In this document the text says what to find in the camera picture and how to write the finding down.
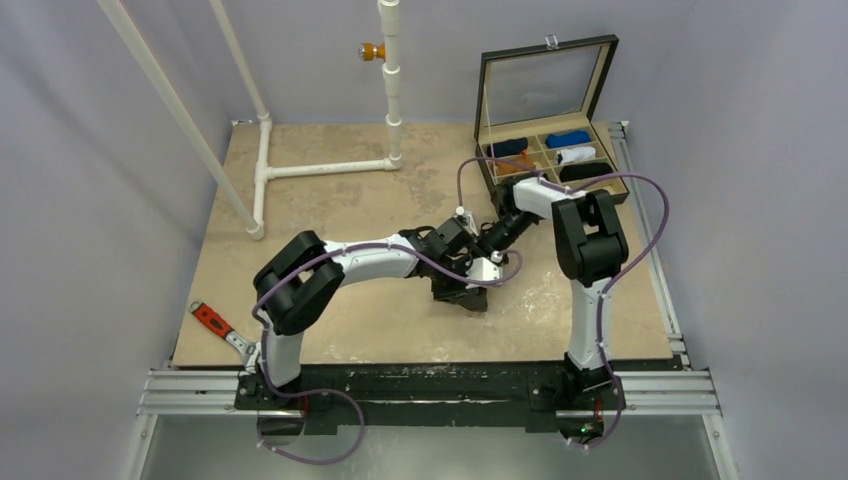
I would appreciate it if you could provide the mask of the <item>beige compartment organizer box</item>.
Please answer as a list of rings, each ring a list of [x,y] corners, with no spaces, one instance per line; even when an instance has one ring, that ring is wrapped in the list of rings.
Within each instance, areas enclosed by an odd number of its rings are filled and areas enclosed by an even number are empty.
[[[473,138],[478,164],[493,201],[498,184],[524,172],[499,177],[487,155],[496,142],[527,138],[526,153],[536,169],[560,185],[575,188],[590,180],[562,183],[557,151],[545,145],[549,134],[586,130],[590,143],[575,146],[596,148],[594,159],[570,164],[605,162],[618,166],[603,141],[593,116],[601,98],[619,39],[613,34],[577,40],[559,40],[553,35],[543,45],[494,50],[481,55]]]

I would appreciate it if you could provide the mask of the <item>dark grey boxer underwear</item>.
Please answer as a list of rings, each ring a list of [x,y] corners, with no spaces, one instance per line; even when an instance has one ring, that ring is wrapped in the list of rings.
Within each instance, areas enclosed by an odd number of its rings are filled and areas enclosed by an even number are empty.
[[[485,289],[466,290],[457,300],[457,304],[470,312],[485,313],[488,310],[487,291]]]

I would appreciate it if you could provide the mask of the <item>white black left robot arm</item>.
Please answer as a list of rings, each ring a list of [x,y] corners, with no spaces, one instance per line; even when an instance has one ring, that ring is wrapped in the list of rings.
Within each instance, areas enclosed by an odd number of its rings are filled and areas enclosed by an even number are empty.
[[[253,280],[254,314],[263,324],[260,397],[275,409],[295,402],[304,333],[342,287],[383,278],[427,278],[434,301],[485,311],[485,289],[501,280],[502,257],[485,252],[478,239],[456,218],[438,228],[405,229],[361,242],[299,233]]]

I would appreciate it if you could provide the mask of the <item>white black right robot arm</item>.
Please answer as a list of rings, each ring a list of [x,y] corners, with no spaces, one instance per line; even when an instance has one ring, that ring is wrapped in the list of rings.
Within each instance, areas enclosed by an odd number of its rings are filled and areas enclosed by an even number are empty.
[[[488,253],[506,250],[541,220],[553,226],[556,260],[572,299],[561,392],[569,404],[584,407],[612,382],[609,306],[613,280],[629,257],[615,201],[604,189],[572,191],[527,174],[495,186],[493,204],[498,220],[478,241]]]

